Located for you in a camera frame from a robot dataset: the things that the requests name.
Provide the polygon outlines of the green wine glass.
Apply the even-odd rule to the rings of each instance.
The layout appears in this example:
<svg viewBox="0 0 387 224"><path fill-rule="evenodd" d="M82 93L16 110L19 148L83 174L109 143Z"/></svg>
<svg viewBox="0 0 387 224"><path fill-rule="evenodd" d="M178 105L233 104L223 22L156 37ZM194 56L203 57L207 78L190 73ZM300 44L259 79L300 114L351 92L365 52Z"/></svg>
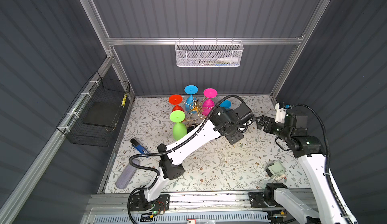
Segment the green wine glass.
<svg viewBox="0 0 387 224"><path fill-rule="evenodd" d="M170 120L174 123L172 128L172 135L174 140L180 140L187 135L187 128L183 124L185 120L185 113L180 110L173 111L170 116Z"/></svg>

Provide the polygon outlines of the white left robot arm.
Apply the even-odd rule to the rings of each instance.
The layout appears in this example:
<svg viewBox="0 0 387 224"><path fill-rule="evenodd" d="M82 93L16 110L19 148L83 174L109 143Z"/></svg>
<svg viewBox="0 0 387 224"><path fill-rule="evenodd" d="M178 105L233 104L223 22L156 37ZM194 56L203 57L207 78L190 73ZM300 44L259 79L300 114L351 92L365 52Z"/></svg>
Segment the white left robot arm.
<svg viewBox="0 0 387 224"><path fill-rule="evenodd" d="M170 145L160 144L157 153L131 156L129 163L132 167L155 172L148 185L135 188L129 195L127 210L131 222L136 222L132 216L133 197L139 197L141 210L150 210L169 181L184 174L182 163L189 155L220 137L225 137L233 145L243 139L244 132L256 122L257 117L241 97L227 95L215 104L201 124L180 140ZM151 168L134 162L135 159L142 157L159 157L159 166Z"/></svg>

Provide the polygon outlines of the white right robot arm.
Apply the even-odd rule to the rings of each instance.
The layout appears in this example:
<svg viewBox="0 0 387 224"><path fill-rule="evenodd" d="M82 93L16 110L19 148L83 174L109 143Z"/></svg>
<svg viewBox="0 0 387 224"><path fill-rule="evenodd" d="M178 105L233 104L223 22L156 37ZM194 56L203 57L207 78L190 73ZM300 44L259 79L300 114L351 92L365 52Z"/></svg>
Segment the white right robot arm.
<svg viewBox="0 0 387 224"><path fill-rule="evenodd" d="M283 183L267 184L263 202L268 207L282 206L301 224L356 224L358 221L346 204L330 171L328 139L308 136L297 130L295 105L278 103L275 118L261 116L257 128L286 142L288 150L300 163L309 181L317 210L296 197Z"/></svg>

